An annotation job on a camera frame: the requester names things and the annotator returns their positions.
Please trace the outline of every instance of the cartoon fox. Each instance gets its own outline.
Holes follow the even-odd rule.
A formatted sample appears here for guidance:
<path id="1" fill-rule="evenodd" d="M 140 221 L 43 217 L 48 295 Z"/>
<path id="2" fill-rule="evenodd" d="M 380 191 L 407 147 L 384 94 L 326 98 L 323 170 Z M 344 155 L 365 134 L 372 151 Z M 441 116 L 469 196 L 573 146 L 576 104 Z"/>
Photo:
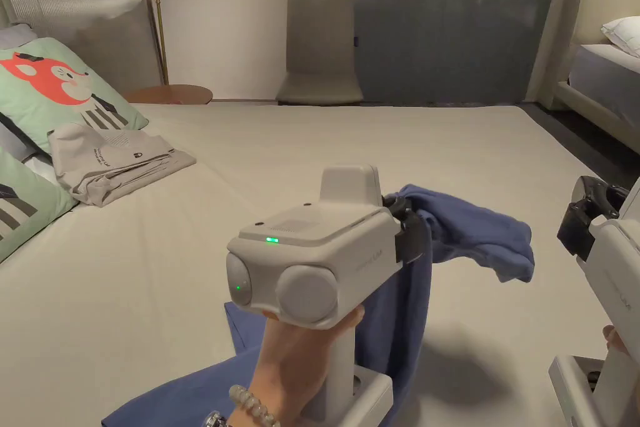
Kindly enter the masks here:
<path id="1" fill-rule="evenodd" d="M 91 128 L 122 129 L 128 124 L 113 105 L 93 93 L 88 73 L 79 74 L 60 60 L 16 52 L 11 59 L 0 60 L 0 65 L 49 100 L 72 106 Z"/>

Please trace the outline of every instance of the hand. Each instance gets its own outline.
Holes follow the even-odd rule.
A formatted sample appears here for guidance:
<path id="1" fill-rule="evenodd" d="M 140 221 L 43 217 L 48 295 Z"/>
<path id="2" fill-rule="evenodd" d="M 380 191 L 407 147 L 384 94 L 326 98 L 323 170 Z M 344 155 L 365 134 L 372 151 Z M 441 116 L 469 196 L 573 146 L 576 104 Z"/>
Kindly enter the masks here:
<path id="1" fill-rule="evenodd" d="M 604 335 L 604 338 L 607 339 L 607 349 L 613 347 L 614 349 L 629 355 L 629 350 L 626 349 L 620 335 L 613 325 L 607 325 L 603 328 L 602 334 Z M 640 382 L 636 385 L 636 406 L 640 413 Z"/>
<path id="2" fill-rule="evenodd" d="M 304 406 L 320 392 L 329 369 L 331 345 L 347 330 L 355 328 L 363 317 L 364 308 L 360 305 L 328 330 L 267 320 L 249 391 L 283 427 L 291 426 Z M 234 427 L 256 425 L 240 409 L 236 409 L 229 423 Z"/>

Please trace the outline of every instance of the blue cloth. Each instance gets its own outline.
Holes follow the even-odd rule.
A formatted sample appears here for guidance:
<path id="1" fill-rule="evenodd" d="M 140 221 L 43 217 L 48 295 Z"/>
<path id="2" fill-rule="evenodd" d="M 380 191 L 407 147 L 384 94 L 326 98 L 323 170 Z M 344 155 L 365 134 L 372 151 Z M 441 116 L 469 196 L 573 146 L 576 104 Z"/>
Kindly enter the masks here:
<path id="1" fill-rule="evenodd" d="M 431 264 L 469 257 L 496 271 L 502 282 L 533 275 L 531 230 L 526 223 L 476 207 L 459 198 L 406 186 L 398 195 L 412 201 L 424 219 L 427 252 L 404 265 L 364 302 L 366 315 L 356 328 L 356 363 L 393 379 L 394 406 L 382 422 L 391 424 L 414 376 L 420 355 L 431 289 Z M 199 427 L 210 411 L 229 416 L 228 389 L 248 385 L 258 361 L 265 319 L 225 304 L 237 356 L 172 380 L 125 404 L 105 427 Z"/>

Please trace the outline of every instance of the pillow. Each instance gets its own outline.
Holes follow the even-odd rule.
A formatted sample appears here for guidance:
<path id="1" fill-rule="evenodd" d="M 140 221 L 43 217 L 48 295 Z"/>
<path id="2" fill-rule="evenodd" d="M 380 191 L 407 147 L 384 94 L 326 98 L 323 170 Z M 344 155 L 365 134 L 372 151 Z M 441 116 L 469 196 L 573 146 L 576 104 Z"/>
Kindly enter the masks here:
<path id="1" fill-rule="evenodd" d="M 0 50 L 0 114 L 6 127 L 18 128 L 47 154 L 47 133 L 62 124 L 137 130 L 149 123 L 53 38 Z"/>
<path id="2" fill-rule="evenodd" d="M 20 162 L 36 153 L 30 145 L 25 145 L 14 133 L 0 124 L 0 148 Z"/>
<path id="3" fill-rule="evenodd" d="M 31 170 L 33 173 L 37 173 L 38 176 L 43 179 L 47 179 L 54 185 L 60 185 L 58 183 L 58 178 L 56 177 L 56 170 L 53 168 L 53 165 L 50 161 L 48 161 L 44 156 L 33 156 L 24 164 Z"/>
<path id="4" fill-rule="evenodd" d="M 0 29 L 0 50 L 15 49 L 34 41 L 38 36 L 27 24 Z"/>
<path id="5" fill-rule="evenodd" d="M 0 149 L 0 262 L 75 201 Z"/>
<path id="6" fill-rule="evenodd" d="M 640 17 L 627 17 L 602 26 L 602 33 L 624 52 L 640 58 Z"/>

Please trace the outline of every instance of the watch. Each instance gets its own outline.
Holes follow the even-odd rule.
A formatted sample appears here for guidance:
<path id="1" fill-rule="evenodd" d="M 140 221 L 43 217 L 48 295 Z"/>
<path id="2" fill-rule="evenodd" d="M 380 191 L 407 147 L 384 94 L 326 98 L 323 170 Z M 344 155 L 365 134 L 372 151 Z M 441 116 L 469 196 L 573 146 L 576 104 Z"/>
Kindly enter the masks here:
<path id="1" fill-rule="evenodd" d="M 207 416 L 202 427 L 231 427 L 226 423 L 226 419 L 222 417 L 220 412 L 214 410 Z"/>

